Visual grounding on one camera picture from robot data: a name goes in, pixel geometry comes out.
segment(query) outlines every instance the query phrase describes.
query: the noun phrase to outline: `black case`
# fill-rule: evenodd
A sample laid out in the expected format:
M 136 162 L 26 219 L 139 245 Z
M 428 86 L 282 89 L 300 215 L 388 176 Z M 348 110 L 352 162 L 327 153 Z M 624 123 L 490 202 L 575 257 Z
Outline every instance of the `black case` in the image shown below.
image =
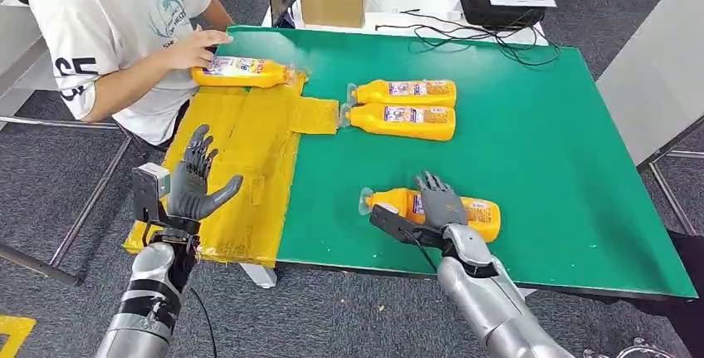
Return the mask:
M 491 5 L 489 0 L 460 0 L 468 23 L 487 30 L 515 30 L 530 27 L 545 17 L 544 7 Z

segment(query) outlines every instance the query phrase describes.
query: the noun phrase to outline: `black letters on shirt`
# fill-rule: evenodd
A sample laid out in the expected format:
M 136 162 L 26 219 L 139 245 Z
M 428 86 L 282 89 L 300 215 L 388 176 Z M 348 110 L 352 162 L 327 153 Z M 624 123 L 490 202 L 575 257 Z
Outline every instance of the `black letters on shirt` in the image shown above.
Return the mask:
M 88 66 L 95 65 L 94 57 L 74 57 L 71 59 L 71 62 L 73 63 L 73 67 L 71 67 L 71 63 L 66 58 L 60 57 L 56 59 L 54 66 L 56 66 L 56 69 L 62 76 L 98 75 L 98 71 L 89 70 L 87 68 Z
M 62 91 L 61 96 L 70 102 L 70 101 L 73 101 L 73 98 L 75 98 L 76 95 L 82 95 L 83 92 L 85 92 L 85 91 L 86 91 L 86 88 L 84 86 L 78 86 L 76 88 L 71 89 L 71 92 Z
M 97 76 L 98 71 L 91 70 L 89 66 L 96 64 L 94 57 L 74 57 L 68 61 L 65 57 L 60 57 L 54 62 L 54 66 L 62 76 Z M 86 91 L 84 86 L 71 88 L 70 91 L 62 91 L 61 96 L 67 101 L 73 101 L 76 95 L 82 95 Z

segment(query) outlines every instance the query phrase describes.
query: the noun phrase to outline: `white t-shirt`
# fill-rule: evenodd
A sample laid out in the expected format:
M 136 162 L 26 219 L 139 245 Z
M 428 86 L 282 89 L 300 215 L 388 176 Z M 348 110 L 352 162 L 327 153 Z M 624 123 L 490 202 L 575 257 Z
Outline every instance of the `white t-shirt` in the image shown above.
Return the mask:
M 95 102 L 94 82 L 134 65 L 193 32 L 189 18 L 210 0 L 29 0 L 49 46 L 64 101 L 80 119 Z M 174 132 L 178 109 L 196 91 L 190 71 L 170 71 L 113 118 L 153 145 Z

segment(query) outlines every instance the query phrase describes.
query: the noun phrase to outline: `metal rod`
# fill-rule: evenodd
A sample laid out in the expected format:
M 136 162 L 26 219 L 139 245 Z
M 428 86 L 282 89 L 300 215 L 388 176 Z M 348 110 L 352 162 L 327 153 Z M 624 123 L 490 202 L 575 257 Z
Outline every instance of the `metal rod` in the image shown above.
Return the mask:
M 689 218 L 687 218 L 687 215 L 684 213 L 682 206 L 680 206 L 680 202 L 677 201 L 675 194 L 673 193 L 672 189 L 670 189 L 670 185 L 662 176 L 658 165 L 655 163 L 650 163 L 649 166 L 650 170 L 655 176 L 655 180 L 658 182 L 658 185 L 660 185 L 660 189 L 662 189 L 662 192 L 665 194 L 665 198 L 667 198 L 667 201 L 670 203 L 672 211 L 675 212 L 675 215 L 677 215 L 677 218 L 680 220 L 680 223 L 685 228 L 685 232 L 689 233 L 692 236 L 696 235 L 697 231 L 692 226 L 692 223 L 689 222 Z
M 130 138 L 125 138 L 125 141 L 122 142 L 120 148 L 117 149 L 117 153 L 115 153 L 115 156 L 113 156 L 112 161 L 110 161 L 110 164 L 108 165 L 108 168 L 105 169 L 105 172 L 100 178 L 100 181 L 98 181 L 98 184 L 96 185 L 95 189 L 93 189 L 93 193 L 90 194 L 90 197 L 86 201 L 86 204 L 83 206 L 83 209 L 78 215 L 78 218 L 68 230 L 68 233 L 64 237 L 64 240 L 61 242 L 59 248 L 54 253 L 54 257 L 51 258 L 49 265 L 51 265 L 52 267 L 58 267 L 59 264 L 61 264 L 61 260 L 63 260 L 64 256 L 66 255 L 66 252 L 73 244 L 73 241 L 76 239 L 76 236 L 78 236 L 78 233 L 81 231 L 81 228 L 83 228 L 83 223 L 88 218 L 88 215 L 93 209 L 93 206 L 95 206 L 95 202 L 100 199 L 100 196 L 105 191 L 105 186 L 107 186 L 108 181 L 110 181 L 110 178 L 112 178 L 112 174 L 115 172 L 115 169 L 117 169 L 117 165 L 120 163 L 120 160 L 122 159 L 122 156 L 125 154 L 125 151 L 128 147 L 130 147 Z
M 0 123 L 45 125 L 47 127 L 82 128 L 88 130 L 119 130 L 115 124 L 111 123 L 84 123 L 81 121 L 64 120 L 36 120 L 27 117 L 15 117 L 13 115 L 0 115 Z
M 3 243 L 0 243 L 0 257 L 4 257 L 27 269 L 31 269 L 34 272 L 39 272 L 45 277 L 51 277 L 69 286 L 75 286 L 80 281 L 78 277 L 75 277 L 68 272 L 64 272 L 61 269 L 54 268 L 46 262 L 43 262 L 42 260 L 38 260 L 30 256 L 29 254 L 25 254 Z
M 690 150 L 670 150 L 667 157 L 683 157 L 685 159 L 704 159 L 704 152 L 692 152 Z

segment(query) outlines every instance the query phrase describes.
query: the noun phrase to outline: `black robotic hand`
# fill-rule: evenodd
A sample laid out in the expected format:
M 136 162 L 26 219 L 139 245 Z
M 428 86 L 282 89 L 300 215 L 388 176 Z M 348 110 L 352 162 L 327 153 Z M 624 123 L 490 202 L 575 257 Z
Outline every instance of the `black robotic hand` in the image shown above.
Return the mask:
M 450 185 L 428 171 L 416 176 L 416 182 L 425 212 L 425 225 L 441 229 L 449 223 L 467 223 L 467 212 Z
M 208 146 L 213 142 L 212 136 L 203 139 L 209 130 L 210 127 L 203 124 L 193 132 L 183 152 L 183 159 L 171 174 L 171 194 L 167 206 L 169 215 L 199 221 L 225 204 L 242 186 L 242 176 L 235 175 L 220 190 L 207 194 L 208 174 L 218 154 L 215 149 L 206 155 Z

